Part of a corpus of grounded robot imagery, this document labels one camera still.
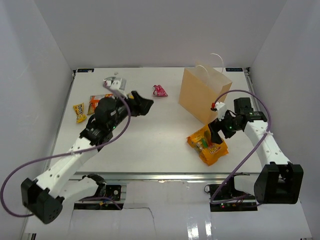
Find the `large orange candy bag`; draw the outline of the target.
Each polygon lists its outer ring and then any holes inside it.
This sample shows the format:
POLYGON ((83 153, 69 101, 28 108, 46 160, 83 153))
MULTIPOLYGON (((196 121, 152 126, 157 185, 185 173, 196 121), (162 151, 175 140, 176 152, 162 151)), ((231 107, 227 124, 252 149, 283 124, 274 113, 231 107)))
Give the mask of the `large orange candy bag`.
POLYGON ((187 143, 197 153, 199 158, 208 166, 213 165, 219 158, 229 153, 225 141, 222 144, 211 142, 211 133, 207 125, 187 137, 187 143))

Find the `small red triangular packet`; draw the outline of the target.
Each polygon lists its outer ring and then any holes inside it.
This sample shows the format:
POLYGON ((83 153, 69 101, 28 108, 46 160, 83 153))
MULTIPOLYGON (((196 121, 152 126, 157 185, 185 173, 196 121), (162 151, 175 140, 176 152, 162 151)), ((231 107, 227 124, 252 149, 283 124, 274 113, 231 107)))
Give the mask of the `small red triangular packet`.
POLYGON ((152 95, 154 97, 167 97, 168 96, 167 92, 163 89, 163 87, 160 84, 153 86, 152 95))

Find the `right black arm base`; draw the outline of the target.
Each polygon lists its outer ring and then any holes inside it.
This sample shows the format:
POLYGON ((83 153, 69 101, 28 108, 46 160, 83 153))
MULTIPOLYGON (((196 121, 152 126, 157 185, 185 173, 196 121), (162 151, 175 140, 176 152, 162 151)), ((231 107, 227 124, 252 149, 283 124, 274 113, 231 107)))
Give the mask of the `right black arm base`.
MULTIPOLYGON (((218 189, 220 185, 219 184, 207 184, 204 187, 204 192, 207 194, 210 194, 212 196, 215 191, 218 189)), ((215 201, 218 200, 227 200, 227 199, 232 199, 235 197, 241 196, 243 193, 236 190, 233 186, 231 186, 229 183, 226 183, 221 190, 218 192, 216 197, 214 198, 215 201)))

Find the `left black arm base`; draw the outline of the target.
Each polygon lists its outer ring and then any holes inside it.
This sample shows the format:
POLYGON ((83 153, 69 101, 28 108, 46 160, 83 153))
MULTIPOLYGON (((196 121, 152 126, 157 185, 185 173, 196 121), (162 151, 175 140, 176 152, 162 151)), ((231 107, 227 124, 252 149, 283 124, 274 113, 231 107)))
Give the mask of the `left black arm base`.
POLYGON ((110 198, 114 201, 120 201, 121 200, 121 192, 122 192, 122 186, 121 185, 106 185, 104 188, 103 197, 110 198))

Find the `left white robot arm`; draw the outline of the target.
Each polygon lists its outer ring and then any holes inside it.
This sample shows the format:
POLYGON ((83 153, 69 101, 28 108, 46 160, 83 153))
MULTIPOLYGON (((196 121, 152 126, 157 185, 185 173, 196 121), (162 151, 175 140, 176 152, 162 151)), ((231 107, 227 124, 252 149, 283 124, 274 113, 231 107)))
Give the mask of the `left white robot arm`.
POLYGON ((105 199, 106 182, 97 174, 85 175, 71 186, 66 184, 84 163, 116 140, 113 130, 124 119, 145 116, 153 103, 137 91, 124 98, 114 95, 100 99, 85 129, 68 152, 34 180, 26 178, 21 183, 23 205, 43 224, 49 224, 59 216, 67 202, 105 199))

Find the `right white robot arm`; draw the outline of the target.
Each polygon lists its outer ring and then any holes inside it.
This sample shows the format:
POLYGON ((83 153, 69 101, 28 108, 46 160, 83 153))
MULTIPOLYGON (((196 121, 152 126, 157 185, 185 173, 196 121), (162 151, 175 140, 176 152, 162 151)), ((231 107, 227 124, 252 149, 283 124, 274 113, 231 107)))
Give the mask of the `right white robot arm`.
POLYGON ((217 118, 208 124, 210 141, 223 142, 219 132, 229 139, 237 131, 243 131, 253 145, 262 170, 259 175, 236 174, 226 179, 232 181, 225 188, 226 195, 236 200, 243 193, 255 197, 259 204, 296 204, 299 198, 304 171, 301 165, 293 164, 280 150, 269 130, 267 118, 261 111, 252 108, 248 97, 233 101, 234 111, 227 109, 223 102, 213 103, 212 111, 217 118))

